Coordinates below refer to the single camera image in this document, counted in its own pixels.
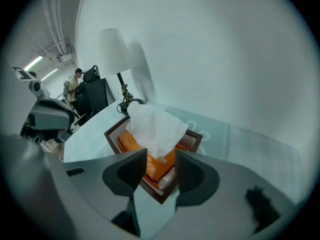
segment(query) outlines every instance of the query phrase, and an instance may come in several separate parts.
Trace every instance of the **white table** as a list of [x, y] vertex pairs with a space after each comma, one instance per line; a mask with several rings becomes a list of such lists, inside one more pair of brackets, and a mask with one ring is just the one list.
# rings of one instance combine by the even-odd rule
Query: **white table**
[[[64, 162], [77, 162], [112, 156], [105, 132], [125, 116], [117, 112], [117, 100], [82, 125], [64, 145]], [[146, 102], [146, 104], [165, 111], [165, 105]], [[172, 193], [163, 203], [158, 203], [140, 185], [134, 192], [134, 203], [141, 237], [148, 239], [156, 234], [175, 213], [176, 198], [179, 191]]]

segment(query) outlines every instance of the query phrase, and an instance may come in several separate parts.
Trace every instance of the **cable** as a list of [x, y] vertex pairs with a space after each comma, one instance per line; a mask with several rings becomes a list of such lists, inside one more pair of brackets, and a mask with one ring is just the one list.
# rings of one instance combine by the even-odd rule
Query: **cable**
[[70, 102], [70, 103], [71, 103], [72, 101], [69, 100], [69, 95], [70, 95], [70, 97], [72, 97], [72, 98], [74, 98], [74, 99], [76, 100], [76, 98], [71, 95], [74, 89], [69, 90], [69, 82], [67, 82], [67, 86], [66, 86], [66, 83], [63, 83], [63, 86], [66, 88], [66, 90], [67, 90], [67, 92], [68, 92], [68, 95], [67, 95], [67, 96], [63, 95], [63, 97], [66, 98], [67, 101]]
[[133, 101], [133, 96], [128, 92], [128, 89], [127, 89], [128, 85], [127, 84], [124, 84], [121, 86], [121, 89], [122, 89], [122, 95], [123, 95], [123, 101], [118, 104], [118, 106], [116, 106], [116, 110], [119, 112], [119, 113], [122, 113], [122, 111], [119, 111], [118, 110], [118, 107], [121, 106], [121, 105], [125, 105], [125, 107], [129, 107], [129, 104]]

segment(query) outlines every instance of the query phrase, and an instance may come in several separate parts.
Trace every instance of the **black chair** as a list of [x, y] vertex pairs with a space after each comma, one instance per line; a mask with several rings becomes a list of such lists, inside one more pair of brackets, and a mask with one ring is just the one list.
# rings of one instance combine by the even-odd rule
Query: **black chair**
[[77, 88], [75, 88], [75, 96], [79, 103], [80, 107], [86, 114], [90, 114], [92, 111], [90, 100], [88, 94], [86, 92], [86, 85], [81, 84]]
[[83, 125], [94, 115], [108, 106], [105, 78], [101, 79], [95, 70], [96, 65], [83, 74], [83, 83], [75, 89], [75, 98], [86, 112], [74, 124]]
[[85, 82], [85, 91], [90, 100], [91, 108], [98, 111], [106, 108], [109, 105], [106, 92], [107, 80], [98, 76], [95, 66], [83, 75], [83, 81]]

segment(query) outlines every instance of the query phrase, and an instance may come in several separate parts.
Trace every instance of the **black object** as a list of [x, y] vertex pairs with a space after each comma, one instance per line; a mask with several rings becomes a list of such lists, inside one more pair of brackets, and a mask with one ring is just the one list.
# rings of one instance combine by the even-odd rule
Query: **black object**
[[90, 83], [93, 80], [98, 78], [97, 71], [95, 70], [96, 65], [94, 65], [92, 68], [90, 68], [87, 72], [83, 75], [83, 82]]
[[68, 127], [66, 128], [66, 132], [69, 133], [70, 135], [74, 134], [74, 132], [71, 130], [71, 127], [70, 127], [70, 126], [68, 126]]
[[75, 89], [75, 98], [85, 114], [80, 115], [81, 117], [75, 122], [75, 125], [82, 126], [109, 105], [106, 89], [107, 80], [100, 78], [96, 71], [96, 65], [84, 73], [83, 82]]
[[126, 211], [120, 212], [111, 222], [123, 230], [140, 237], [140, 228], [133, 199], [130, 200]]
[[147, 169], [147, 149], [142, 149], [128, 158], [107, 167], [102, 180], [113, 193], [133, 197]]
[[270, 198], [263, 194], [261, 187], [254, 186], [252, 189], [248, 189], [245, 198], [253, 208], [254, 217], [259, 221], [259, 226], [255, 230], [256, 233], [268, 227], [280, 217], [271, 205]]
[[64, 143], [61, 139], [59, 138], [54, 138], [54, 141], [58, 144]]
[[133, 99], [133, 96], [128, 92], [128, 85], [125, 84], [121, 74], [117, 73], [116, 75], [117, 75], [119, 82], [121, 84], [122, 95], [123, 95], [123, 101], [116, 107], [116, 110], [119, 113], [122, 113], [125, 116], [127, 116], [128, 115], [127, 108], [132, 101], [139, 102], [140, 104], [143, 104], [143, 101], [139, 98]]
[[220, 184], [219, 174], [214, 168], [181, 150], [175, 152], [175, 171], [180, 192], [176, 198], [176, 209], [202, 204], [217, 191]]
[[31, 76], [33, 76], [34, 78], [37, 78], [37, 74], [33, 71], [29, 71], [28, 72]]
[[76, 112], [78, 113], [79, 116], [82, 116], [82, 115], [86, 114], [86, 112], [91, 110], [91, 109], [85, 108], [86, 111], [83, 111], [83, 107], [85, 107], [84, 104], [86, 104], [85, 103], [86, 100], [83, 99], [83, 97], [85, 97], [84, 94], [79, 95], [79, 98], [80, 98], [79, 101], [82, 103], [82, 105], [80, 105], [79, 101], [77, 101], [77, 100], [71, 101], [73, 108], [76, 110]]
[[29, 114], [28, 119], [31, 126], [36, 126], [36, 119], [34, 114]]
[[57, 137], [58, 133], [59, 133], [59, 130], [43, 130], [42, 131], [43, 140], [45, 142], [48, 140], [52, 140]]
[[13, 66], [13, 69], [16, 71], [17, 76], [21, 79], [21, 80], [32, 80], [32, 78], [30, 77], [30, 75], [28, 75], [28, 73], [23, 70], [21, 67], [19, 66]]
[[71, 170], [67, 170], [66, 174], [68, 174], [69, 177], [80, 174], [80, 173], [84, 173], [85, 170], [82, 168], [76, 168], [76, 169], [71, 169]]
[[83, 71], [81, 68], [78, 67], [78, 68], [74, 71], [74, 73], [81, 73], [81, 74], [83, 74], [84, 71]]
[[34, 90], [35, 90], [36, 92], [39, 91], [40, 88], [41, 88], [40, 83], [39, 83], [39, 82], [36, 82], [36, 83], [34, 84], [33, 88], [34, 88]]
[[[139, 98], [134, 98], [132, 101], [136, 101], [136, 102], [138, 102], [139, 104], [143, 104], [144, 102], [141, 100], [141, 99], [139, 99]], [[128, 115], [128, 111], [127, 111], [127, 109], [128, 109], [128, 106], [129, 106], [129, 104], [126, 104], [126, 102], [121, 102], [117, 107], [116, 107], [116, 110], [119, 112], [119, 113], [122, 113], [122, 114], [124, 114], [125, 116], [127, 116]]]

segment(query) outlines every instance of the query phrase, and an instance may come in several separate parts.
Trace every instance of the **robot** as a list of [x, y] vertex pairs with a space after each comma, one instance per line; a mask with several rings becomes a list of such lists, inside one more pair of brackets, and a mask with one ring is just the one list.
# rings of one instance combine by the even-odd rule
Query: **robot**
[[[62, 164], [35, 139], [69, 126], [72, 109], [43, 97], [37, 81], [21, 81], [7, 65], [0, 81], [1, 171], [18, 207], [54, 239], [137, 239], [134, 191], [147, 150]], [[25, 111], [19, 111], [22, 101]], [[175, 214], [154, 240], [270, 239], [301, 207], [245, 167], [181, 150], [175, 159]]]

